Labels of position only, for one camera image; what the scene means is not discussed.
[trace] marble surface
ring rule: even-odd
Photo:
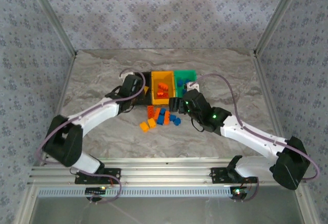
[[[68,84],[63,115],[75,114],[98,102],[121,84],[118,73],[133,67],[140,71],[195,69],[197,75],[220,73],[231,83],[241,118],[273,133],[267,107],[248,51],[229,49],[190,50],[90,50],[79,51]],[[200,81],[200,90],[212,106],[232,113],[228,87],[219,78]],[[127,114],[109,119],[90,131],[83,149],[98,157],[224,157],[257,153],[244,145],[213,133],[197,132],[187,115],[182,124],[158,126],[143,133],[147,107],[137,106]]]

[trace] wall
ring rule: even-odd
[[[75,49],[253,49],[279,0],[49,0]]]
[[[321,168],[310,183],[328,223],[328,0],[293,0],[261,62],[287,137],[301,138]]]
[[[12,223],[71,56],[36,0],[0,4],[0,223]]]

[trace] patterned wallpaper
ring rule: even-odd
[[[253,49],[279,0],[49,0],[75,49]]]
[[[328,223],[328,0],[293,0],[261,62],[287,137],[294,134],[321,168],[310,183]]]
[[[71,56],[36,0],[0,3],[0,223],[12,223]]]

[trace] yellow bin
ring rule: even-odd
[[[175,84],[173,71],[152,71],[152,101],[153,105],[168,105],[168,98],[157,98],[158,83],[165,83],[169,86],[169,98],[175,97]]]

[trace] blue lego brick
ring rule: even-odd
[[[175,121],[176,115],[170,115],[170,121]]]
[[[178,84],[178,87],[182,87],[183,86],[183,80],[182,79],[179,79],[178,82],[177,82],[177,84]]]
[[[163,125],[163,123],[164,123],[164,116],[163,115],[159,115],[156,123],[159,124],[159,125]]]
[[[173,123],[174,123],[174,125],[179,126],[180,123],[181,123],[181,119],[180,118],[176,118]]]
[[[161,108],[159,114],[160,115],[165,115],[166,109],[165,108]]]

